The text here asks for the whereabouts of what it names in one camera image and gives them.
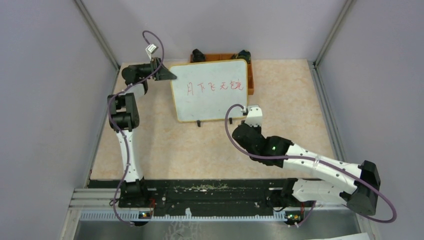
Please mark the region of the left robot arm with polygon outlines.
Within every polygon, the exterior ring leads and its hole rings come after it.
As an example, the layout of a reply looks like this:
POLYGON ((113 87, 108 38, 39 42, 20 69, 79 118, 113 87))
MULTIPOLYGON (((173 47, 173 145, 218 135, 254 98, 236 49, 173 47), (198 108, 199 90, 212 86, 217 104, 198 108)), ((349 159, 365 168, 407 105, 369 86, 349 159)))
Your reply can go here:
POLYGON ((167 81, 177 78, 159 57, 149 63, 130 64, 121 70, 126 88, 107 97, 108 121, 120 146, 123 176, 118 184, 121 198, 129 198, 138 207, 149 203, 150 193, 144 187, 144 174, 137 161, 139 147, 136 135, 140 126, 137 99, 146 95, 148 80, 167 81))

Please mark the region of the white whiteboard with yellow frame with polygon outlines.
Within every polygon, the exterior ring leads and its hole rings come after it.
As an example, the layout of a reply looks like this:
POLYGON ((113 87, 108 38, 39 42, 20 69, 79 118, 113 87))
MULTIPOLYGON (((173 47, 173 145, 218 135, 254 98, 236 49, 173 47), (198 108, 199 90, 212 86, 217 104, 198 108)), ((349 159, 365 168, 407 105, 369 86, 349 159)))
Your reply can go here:
POLYGON ((225 118, 234 104, 248 103, 248 64, 243 59, 174 65, 171 90, 181 123, 225 118))

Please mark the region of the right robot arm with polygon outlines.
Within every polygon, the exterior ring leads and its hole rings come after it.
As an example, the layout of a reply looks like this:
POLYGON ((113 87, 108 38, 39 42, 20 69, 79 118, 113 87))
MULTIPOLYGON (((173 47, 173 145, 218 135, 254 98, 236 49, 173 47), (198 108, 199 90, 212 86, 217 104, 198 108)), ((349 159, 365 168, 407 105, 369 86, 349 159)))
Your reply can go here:
POLYGON ((229 138, 253 161, 305 172, 316 178, 315 181, 297 179, 284 189, 281 199, 287 206, 320 201, 344 204, 364 216, 376 214, 381 179, 375 163, 368 160, 361 164, 347 163, 321 156, 289 139, 264 137, 260 127, 245 123, 237 126, 229 138))

